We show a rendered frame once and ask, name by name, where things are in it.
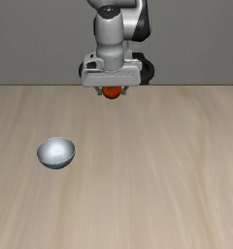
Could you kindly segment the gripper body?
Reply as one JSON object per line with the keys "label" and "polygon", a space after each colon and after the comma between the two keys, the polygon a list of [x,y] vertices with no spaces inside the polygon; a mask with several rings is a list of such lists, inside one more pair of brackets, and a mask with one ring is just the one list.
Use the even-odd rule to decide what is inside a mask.
{"label": "gripper body", "polygon": [[88,53],[83,60],[81,83],[84,87],[132,87],[141,83],[142,62],[125,59],[116,70],[105,70],[104,60],[96,53]]}

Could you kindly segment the red tomato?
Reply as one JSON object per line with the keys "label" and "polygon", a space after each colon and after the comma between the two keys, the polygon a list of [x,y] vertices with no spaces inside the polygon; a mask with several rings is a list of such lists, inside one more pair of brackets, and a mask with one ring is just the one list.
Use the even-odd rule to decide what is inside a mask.
{"label": "red tomato", "polygon": [[103,95],[108,99],[116,99],[121,95],[121,87],[102,87]]}

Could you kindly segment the grey bowl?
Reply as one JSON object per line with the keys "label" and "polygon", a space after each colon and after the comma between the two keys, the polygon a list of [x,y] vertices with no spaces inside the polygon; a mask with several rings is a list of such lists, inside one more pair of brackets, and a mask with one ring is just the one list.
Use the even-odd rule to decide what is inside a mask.
{"label": "grey bowl", "polygon": [[38,147],[37,158],[47,168],[61,169],[72,161],[75,153],[76,147],[71,140],[53,137]]}

